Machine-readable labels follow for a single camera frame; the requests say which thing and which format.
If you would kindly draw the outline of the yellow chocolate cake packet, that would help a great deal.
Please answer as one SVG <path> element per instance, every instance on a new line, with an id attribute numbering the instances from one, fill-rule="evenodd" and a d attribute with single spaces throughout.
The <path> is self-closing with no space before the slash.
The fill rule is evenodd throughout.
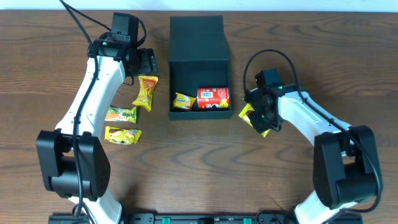
<path id="1" fill-rule="evenodd" d="M 122 145 L 137 144 L 142 131 L 140 129 L 123 129 L 114 126 L 105 127 L 104 139 Z"/>
<path id="2" fill-rule="evenodd" d="M 253 125 L 248 116 L 249 112 L 252 112 L 252 111 L 254 111 L 254 108 L 251 106 L 250 103 L 247 103 L 246 106 L 239 113 L 239 117 L 242 118 L 245 122 L 247 122 L 247 124 L 249 124 L 253 128 Z M 265 138 L 267 136 L 267 134 L 269 133 L 269 131 L 270 131 L 270 129 L 267 129 L 266 131 L 261 133 L 261 135 Z"/>

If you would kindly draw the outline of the yellow peanut butter snack packet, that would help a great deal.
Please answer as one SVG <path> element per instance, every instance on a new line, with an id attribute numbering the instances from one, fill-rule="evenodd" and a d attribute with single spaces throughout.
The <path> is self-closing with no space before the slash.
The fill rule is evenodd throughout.
<path id="1" fill-rule="evenodd" d="M 140 90 L 137 98 L 132 102 L 134 106 L 141 106 L 148 112 L 152 111 L 152 99 L 158 82 L 158 77 L 141 75 L 139 77 Z"/>

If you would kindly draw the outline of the yellow cracker snack packet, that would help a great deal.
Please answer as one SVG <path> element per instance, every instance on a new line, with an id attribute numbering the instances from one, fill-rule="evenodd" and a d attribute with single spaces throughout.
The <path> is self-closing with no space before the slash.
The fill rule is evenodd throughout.
<path id="1" fill-rule="evenodd" d="M 176 92 L 172 108 L 190 111 L 193 108 L 195 101 L 195 97 Z"/>

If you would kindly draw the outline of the red soda can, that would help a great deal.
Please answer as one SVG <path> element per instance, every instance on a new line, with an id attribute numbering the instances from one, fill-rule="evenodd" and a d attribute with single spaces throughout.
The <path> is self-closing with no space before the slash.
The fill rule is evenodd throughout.
<path id="1" fill-rule="evenodd" d="M 228 88 L 199 88 L 197 90 L 197 105 L 201 110 L 223 110 L 229 108 L 230 96 Z"/>

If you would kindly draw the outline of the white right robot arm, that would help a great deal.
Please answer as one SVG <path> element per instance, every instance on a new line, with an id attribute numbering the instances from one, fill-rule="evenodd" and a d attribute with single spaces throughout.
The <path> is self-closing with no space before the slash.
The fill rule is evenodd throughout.
<path id="1" fill-rule="evenodd" d="M 295 126 L 313 146 L 313 192 L 289 214 L 259 215 L 260 223 L 362 223 L 376 209 L 382 177 L 373 131 L 335 118 L 299 85 L 259 84 L 246 90 L 258 133 Z"/>

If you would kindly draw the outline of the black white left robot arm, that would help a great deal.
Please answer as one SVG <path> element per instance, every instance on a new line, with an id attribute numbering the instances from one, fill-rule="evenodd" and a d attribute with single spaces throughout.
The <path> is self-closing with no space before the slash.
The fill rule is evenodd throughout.
<path id="1" fill-rule="evenodd" d="M 53 131 L 36 140 L 46 190 L 86 212 L 55 222 L 122 223 L 123 206 L 108 189 L 111 167 L 101 145 L 105 116 L 126 77 L 157 71 L 154 51 L 97 39 L 88 51 L 85 77 L 71 107 Z"/>

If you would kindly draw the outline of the green pandan cake packet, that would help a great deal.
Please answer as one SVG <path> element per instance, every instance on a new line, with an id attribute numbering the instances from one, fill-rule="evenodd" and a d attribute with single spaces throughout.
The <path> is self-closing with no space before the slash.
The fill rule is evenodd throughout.
<path id="1" fill-rule="evenodd" d="M 115 108 L 110 107 L 105 121 L 121 121 L 121 122 L 131 122 L 136 124 L 137 122 L 137 107 L 133 108 Z"/>

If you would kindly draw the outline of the black open gift box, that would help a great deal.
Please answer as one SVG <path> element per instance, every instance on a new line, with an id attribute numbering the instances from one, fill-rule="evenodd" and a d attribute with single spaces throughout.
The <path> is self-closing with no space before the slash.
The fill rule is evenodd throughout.
<path id="1" fill-rule="evenodd" d="M 169 40 L 169 119 L 232 117 L 229 60 L 222 16 L 172 16 Z M 229 108 L 199 109 L 197 90 L 220 87 L 227 87 L 229 90 Z M 176 92 L 196 98 L 190 111 L 172 108 Z"/>

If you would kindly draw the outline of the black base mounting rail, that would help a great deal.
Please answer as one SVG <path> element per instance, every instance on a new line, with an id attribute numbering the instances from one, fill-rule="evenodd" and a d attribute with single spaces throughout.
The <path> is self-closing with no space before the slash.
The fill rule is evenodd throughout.
<path id="1" fill-rule="evenodd" d="M 48 224 L 88 223 L 89 218 L 72 218 L 69 215 L 51 215 Z M 261 213 L 260 215 L 154 215 L 135 213 L 125 215 L 119 223 L 124 224 L 282 224 L 298 223 L 293 216 L 283 213 Z M 342 215 L 332 224 L 362 224 L 359 215 Z"/>

